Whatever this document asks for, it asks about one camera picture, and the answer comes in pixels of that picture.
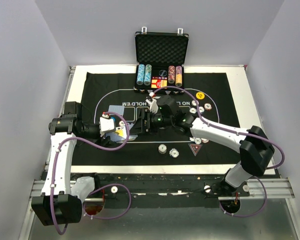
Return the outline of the red white chip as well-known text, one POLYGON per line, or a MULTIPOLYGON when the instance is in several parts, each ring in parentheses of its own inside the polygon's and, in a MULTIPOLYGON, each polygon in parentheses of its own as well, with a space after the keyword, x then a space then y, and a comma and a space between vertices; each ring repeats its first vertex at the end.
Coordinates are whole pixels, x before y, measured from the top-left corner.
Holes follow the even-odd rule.
POLYGON ((127 126, 127 124, 126 123, 124 123, 122 120, 119 122, 119 126, 120 127, 126 127, 127 126))
POLYGON ((212 105, 210 103, 205 103, 204 104, 204 109, 207 111, 210 111, 212 109, 212 105))

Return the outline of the blue backed card deck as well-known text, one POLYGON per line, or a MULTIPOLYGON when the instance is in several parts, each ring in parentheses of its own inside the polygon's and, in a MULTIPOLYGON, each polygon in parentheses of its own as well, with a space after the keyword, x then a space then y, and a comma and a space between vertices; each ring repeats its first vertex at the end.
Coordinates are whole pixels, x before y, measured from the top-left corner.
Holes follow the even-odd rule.
POLYGON ((137 137, 138 134, 133 133, 133 124, 130 124, 129 127, 129 137, 128 137, 128 141, 134 141, 137 137))

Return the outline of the blue white chip stack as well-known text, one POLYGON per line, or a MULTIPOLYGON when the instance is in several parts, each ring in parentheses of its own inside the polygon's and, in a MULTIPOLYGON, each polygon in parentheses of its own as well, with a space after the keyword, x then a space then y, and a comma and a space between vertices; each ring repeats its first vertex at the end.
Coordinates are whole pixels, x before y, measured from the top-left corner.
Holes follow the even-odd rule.
POLYGON ((169 156, 172 158, 177 158, 179 156, 179 151, 175 148, 170 149, 169 156))

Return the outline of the yellow round blind button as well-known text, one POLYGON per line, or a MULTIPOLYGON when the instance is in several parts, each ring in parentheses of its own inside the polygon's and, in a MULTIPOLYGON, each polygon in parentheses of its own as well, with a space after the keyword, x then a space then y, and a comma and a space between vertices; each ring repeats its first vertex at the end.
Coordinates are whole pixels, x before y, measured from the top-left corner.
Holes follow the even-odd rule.
POLYGON ((195 97, 198 99, 198 100, 203 100, 205 98, 205 94, 203 92, 200 92, 198 91, 196 94, 195 94, 195 97))

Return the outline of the triangular dealer button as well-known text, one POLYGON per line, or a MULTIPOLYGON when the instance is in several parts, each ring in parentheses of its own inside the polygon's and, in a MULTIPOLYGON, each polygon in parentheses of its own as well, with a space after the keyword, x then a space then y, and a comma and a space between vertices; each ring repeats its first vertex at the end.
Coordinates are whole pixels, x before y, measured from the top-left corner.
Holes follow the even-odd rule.
POLYGON ((193 155, 196 157, 202 147, 202 144, 189 143, 188 146, 193 155))

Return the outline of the grey white chip stack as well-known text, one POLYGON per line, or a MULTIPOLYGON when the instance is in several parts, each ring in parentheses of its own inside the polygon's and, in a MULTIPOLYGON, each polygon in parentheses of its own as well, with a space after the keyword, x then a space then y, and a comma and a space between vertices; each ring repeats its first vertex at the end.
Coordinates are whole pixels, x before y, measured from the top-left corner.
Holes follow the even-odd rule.
POLYGON ((160 154, 165 154, 167 152, 167 146, 165 144, 160 144, 158 146, 158 152, 160 154))

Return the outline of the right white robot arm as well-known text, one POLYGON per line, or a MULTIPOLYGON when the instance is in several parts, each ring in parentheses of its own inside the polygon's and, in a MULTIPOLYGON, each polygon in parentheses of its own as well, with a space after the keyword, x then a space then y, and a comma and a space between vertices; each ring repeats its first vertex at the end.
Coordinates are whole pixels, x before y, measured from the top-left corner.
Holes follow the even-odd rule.
POLYGON ((149 108, 140 110, 131 128, 132 134, 154 134, 159 129, 172 128, 177 134, 207 139, 240 155, 239 163, 225 173, 221 182, 211 187, 217 196, 231 196, 251 177, 263 176, 275 153, 273 145, 258 126, 236 128, 204 119, 200 113, 181 110, 168 95, 148 96, 146 103, 149 108))

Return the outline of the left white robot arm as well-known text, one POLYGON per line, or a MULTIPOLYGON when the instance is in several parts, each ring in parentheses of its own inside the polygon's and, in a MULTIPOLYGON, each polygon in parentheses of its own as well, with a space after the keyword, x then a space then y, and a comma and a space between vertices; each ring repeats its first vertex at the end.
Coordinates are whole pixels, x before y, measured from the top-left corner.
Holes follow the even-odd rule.
POLYGON ((31 207, 44 226, 78 223, 87 196, 100 194, 101 185, 95 176, 79 177, 71 185, 71 165, 78 138, 95 140, 106 146, 102 137, 116 130, 115 120, 103 115, 99 123, 83 121, 83 105, 66 102, 63 114, 48 125, 51 141, 49 167, 40 196, 33 197, 31 207))

